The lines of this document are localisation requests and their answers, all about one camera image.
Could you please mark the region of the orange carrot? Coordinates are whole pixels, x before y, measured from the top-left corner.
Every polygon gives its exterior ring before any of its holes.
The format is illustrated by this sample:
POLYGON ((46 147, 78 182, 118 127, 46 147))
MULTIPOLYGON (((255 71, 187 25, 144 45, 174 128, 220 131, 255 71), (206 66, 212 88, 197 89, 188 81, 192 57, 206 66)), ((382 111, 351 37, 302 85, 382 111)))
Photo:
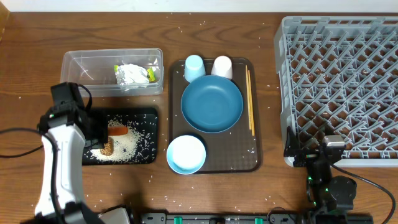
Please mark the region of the orange carrot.
POLYGON ((128 133, 128 128, 126 126, 112 126, 108 128, 109 136, 122 136, 128 133))

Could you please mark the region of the brown mushroom food scrap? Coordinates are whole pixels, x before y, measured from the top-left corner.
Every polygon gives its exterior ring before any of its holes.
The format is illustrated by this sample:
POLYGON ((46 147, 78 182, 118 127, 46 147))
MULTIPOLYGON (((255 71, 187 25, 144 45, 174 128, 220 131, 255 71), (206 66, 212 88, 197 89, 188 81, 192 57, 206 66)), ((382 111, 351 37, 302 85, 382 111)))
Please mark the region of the brown mushroom food scrap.
POLYGON ((108 138, 108 142, 104 144, 104 148, 100 149, 100 153, 104 156, 111 156, 114 152, 114 143, 111 137, 108 138))

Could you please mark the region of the dark blue plate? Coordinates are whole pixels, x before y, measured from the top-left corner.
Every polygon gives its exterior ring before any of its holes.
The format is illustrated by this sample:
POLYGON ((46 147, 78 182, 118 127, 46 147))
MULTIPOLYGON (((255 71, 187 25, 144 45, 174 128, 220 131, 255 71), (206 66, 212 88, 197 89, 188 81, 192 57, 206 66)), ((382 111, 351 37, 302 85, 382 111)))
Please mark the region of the dark blue plate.
POLYGON ((203 133, 221 133, 240 119, 243 94, 234 82, 206 75, 190 83, 182 93, 181 111, 186 122, 203 133))

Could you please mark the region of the light blue bowl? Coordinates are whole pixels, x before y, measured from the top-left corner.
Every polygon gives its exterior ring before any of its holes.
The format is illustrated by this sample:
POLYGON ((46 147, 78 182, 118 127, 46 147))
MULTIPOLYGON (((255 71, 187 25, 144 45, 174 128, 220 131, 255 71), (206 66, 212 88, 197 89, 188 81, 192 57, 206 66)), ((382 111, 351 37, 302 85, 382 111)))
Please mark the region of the light blue bowl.
POLYGON ((166 153, 169 167, 176 173, 190 175, 198 172, 206 160, 205 145, 197 137, 183 135, 175 138, 166 153))

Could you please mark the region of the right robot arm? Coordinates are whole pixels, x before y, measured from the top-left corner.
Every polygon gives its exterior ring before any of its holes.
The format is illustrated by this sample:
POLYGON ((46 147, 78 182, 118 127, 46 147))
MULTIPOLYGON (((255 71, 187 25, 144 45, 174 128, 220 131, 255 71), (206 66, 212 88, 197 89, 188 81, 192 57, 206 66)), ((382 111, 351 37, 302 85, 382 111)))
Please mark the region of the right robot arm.
POLYGON ((354 207, 357 183, 342 175, 334 176, 331 167, 341 160, 346 148, 340 135, 325 135, 316 149, 302 149, 294 131, 287 127, 284 157, 293 158, 294 167, 307 170, 307 197, 313 208, 295 217, 295 223, 348 223, 347 212, 354 207))

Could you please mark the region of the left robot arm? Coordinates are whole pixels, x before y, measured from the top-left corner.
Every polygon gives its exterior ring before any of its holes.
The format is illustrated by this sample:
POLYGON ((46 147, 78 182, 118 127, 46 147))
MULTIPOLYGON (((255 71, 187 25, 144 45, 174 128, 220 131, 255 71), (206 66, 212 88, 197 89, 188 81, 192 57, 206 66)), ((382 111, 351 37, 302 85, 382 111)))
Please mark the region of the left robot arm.
POLYGON ((108 140, 108 120, 99 111, 53 106, 38 125, 44 145, 44 174, 35 215, 29 223, 131 223, 126 207, 99 214, 84 199, 83 151, 108 140))

